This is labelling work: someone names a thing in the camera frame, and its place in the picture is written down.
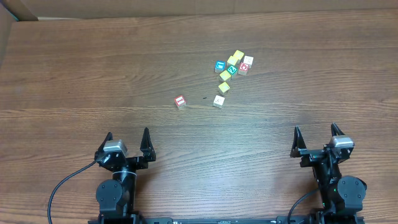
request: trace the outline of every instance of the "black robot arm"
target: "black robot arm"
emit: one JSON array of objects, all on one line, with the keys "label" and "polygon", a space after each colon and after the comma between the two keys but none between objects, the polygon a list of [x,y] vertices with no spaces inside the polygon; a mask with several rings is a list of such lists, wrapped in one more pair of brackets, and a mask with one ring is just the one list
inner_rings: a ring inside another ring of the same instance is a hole
[{"label": "black robot arm", "polygon": [[[50,196],[47,216],[51,224],[51,203],[57,189],[68,179],[96,162],[113,173],[112,179],[102,182],[96,190],[99,216],[89,224],[363,224],[363,217],[356,213],[363,208],[366,194],[365,182],[357,177],[342,176],[338,164],[349,159],[354,150],[353,140],[335,124],[331,124],[331,139],[323,149],[308,150],[299,127],[295,127],[291,157],[300,157],[301,167],[312,167],[318,189],[300,198],[286,216],[269,219],[180,219],[144,218],[134,209],[136,171],[148,168],[148,162],[156,161],[156,153],[150,141],[149,130],[142,136],[142,156],[127,157],[127,147],[122,140],[113,140],[108,133],[95,152],[94,161],[64,178]],[[314,208],[309,215],[291,216],[297,204],[309,195],[320,191],[323,208]]]},{"label": "black robot arm", "polygon": [[108,133],[95,152],[94,160],[100,167],[113,173],[111,180],[100,183],[96,191],[99,203],[99,220],[89,223],[142,223],[142,215],[134,211],[136,170],[148,168],[148,162],[156,161],[156,153],[145,128],[140,150],[143,156],[127,157],[127,147],[122,140],[113,140]]},{"label": "black robot arm", "polygon": [[323,149],[308,150],[298,126],[295,127],[291,157],[301,157],[301,167],[312,167],[322,197],[323,208],[313,209],[312,223],[361,223],[356,213],[363,208],[367,186],[357,177],[342,177],[338,164],[349,159],[353,140],[335,124],[331,139]]}]

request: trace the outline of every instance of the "block with letter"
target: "block with letter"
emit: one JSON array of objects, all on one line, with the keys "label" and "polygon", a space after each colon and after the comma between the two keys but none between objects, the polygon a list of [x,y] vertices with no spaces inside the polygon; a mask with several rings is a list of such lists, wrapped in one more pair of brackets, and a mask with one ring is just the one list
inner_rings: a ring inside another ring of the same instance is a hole
[{"label": "block with letter", "polygon": [[222,108],[224,100],[225,100],[224,97],[217,95],[216,98],[214,99],[213,106],[216,106],[218,108]]},{"label": "block with letter", "polygon": [[238,63],[238,59],[234,56],[230,56],[228,61],[226,61],[227,66],[235,66]]},{"label": "block with letter", "polygon": [[174,99],[175,104],[179,109],[184,108],[187,105],[187,102],[185,101],[183,96],[178,96]]},{"label": "block with letter", "polygon": [[218,86],[218,91],[224,96],[228,91],[230,87],[226,82],[223,82]]},{"label": "block with letter", "polygon": [[253,64],[253,57],[244,56],[243,63],[248,64],[249,68],[251,68],[251,65]]},{"label": "block with letter", "polygon": [[249,65],[242,62],[242,63],[239,65],[238,74],[240,74],[240,75],[247,75],[247,74],[248,74],[248,70],[249,70]]},{"label": "block with letter", "polygon": [[217,61],[215,66],[216,73],[221,73],[225,70],[225,62]]},{"label": "block with letter", "polygon": [[240,51],[240,50],[236,50],[236,51],[235,51],[234,57],[237,58],[238,64],[241,63],[241,60],[242,60],[242,58],[243,58],[243,55],[244,55],[244,53],[243,53],[242,51]]},{"label": "block with letter", "polygon": [[231,80],[231,74],[227,71],[223,71],[220,74],[220,81],[221,82],[229,82]]},{"label": "block with letter", "polygon": [[235,78],[235,75],[238,72],[238,69],[235,66],[231,65],[228,67],[227,71],[229,72],[229,74],[231,74],[231,79],[232,79],[232,78]]}]

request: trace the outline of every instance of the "yellow block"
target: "yellow block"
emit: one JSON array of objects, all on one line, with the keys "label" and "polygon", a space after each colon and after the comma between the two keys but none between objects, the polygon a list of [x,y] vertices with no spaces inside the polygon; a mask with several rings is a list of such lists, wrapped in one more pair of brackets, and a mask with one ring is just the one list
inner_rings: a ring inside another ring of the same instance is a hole
[{"label": "yellow block", "polygon": [[220,74],[220,80],[221,80],[222,82],[228,82],[228,81],[230,81],[230,80],[231,80],[231,74],[229,74],[229,72],[227,72],[227,71],[221,72],[221,74]]},{"label": "yellow block", "polygon": [[218,91],[224,96],[228,90],[230,89],[229,85],[226,82],[223,82],[218,86]]},{"label": "yellow block", "polygon": [[240,50],[236,50],[234,57],[236,57],[238,59],[238,61],[242,60],[244,53]]},{"label": "yellow block", "polygon": [[226,62],[228,65],[233,65],[235,66],[236,63],[238,62],[238,59],[234,56],[230,56],[228,61]]}]

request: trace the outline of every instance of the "wooden table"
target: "wooden table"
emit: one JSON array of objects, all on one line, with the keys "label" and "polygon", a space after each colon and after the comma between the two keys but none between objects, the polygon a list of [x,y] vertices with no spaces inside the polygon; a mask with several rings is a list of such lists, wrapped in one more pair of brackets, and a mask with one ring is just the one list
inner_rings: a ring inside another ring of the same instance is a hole
[{"label": "wooden table", "polygon": [[[236,49],[254,64],[218,109],[214,64]],[[286,215],[316,186],[289,157],[294,126],[318,149],[336,122],[356,143],[342,174],[369,187],[360,215],[397,223],[397,115],[397,10],[18,22],[0,72],[0,222],[46,223],[55,185],[108,131],[136,155],[145,127],[158,158],[138,172],[146,217]],[[65,183],[53,222],[96,218],[109,178],[95,166]]]}]

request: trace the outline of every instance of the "toy block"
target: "toy block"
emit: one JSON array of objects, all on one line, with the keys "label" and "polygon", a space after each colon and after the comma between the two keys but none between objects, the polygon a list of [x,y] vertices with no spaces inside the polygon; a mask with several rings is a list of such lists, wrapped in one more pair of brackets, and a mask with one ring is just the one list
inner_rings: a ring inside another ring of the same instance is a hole
[{"label": "toy block", "polygon": [[251,68],[251,65],[253,64],[253,57],[244,56],[243,63],[248,64],[249,68]]},{"label": "toy block", "polygon": [[217,61],[215,66],[216,73],[221,73],[225,70],[225,62]]},{"label": "toy block", "polygon": [[221,82],[229,82],[231,80],[231,74],[227,71],[223,71],[220,74],[220,81]]},{"label": "toy block", "polygon": [[216,98],[214,99],[213,106],[216,106],[218,108],[222,108],[224,100],[225,100],[224,97],[217,95]]},{"label": "toy block", "polygon": [[174,102],[179,109],[182,109],[187,105],[187,102],[185,101],[183,96],[176,97],[176,99],[174,99]]},{"label": "toy block", "polygon": [[238,74],[247,75],[248,70],[249,70],[249,65],[242,62],[239,66]]},{"label": "toy block", "polygon": [[226,61],[227,66],[233,65],[235,66],[238,63],[238,59],[234,56],[230,56],[228,61]]},{"label": "toy block", "polygon": [[224,96],[228,91],[230,87],[226,82],[223,82],[218,86],[218,91]]},{"label": "toy block", "polygon": [[243,58],[244,53],[240,50],[236,50],[234,57],[236,57],[238,59],[238,64],[241,63],[241,60]]},{"label": "toy block", "polygon": [[233,79],[233,78],[235,78],[235,75],[238,72],[238,69],[235,66],[231,65],[231,66],[229,66],[227,71],[229,72],[229,74],[231,74],[231,79]]}]

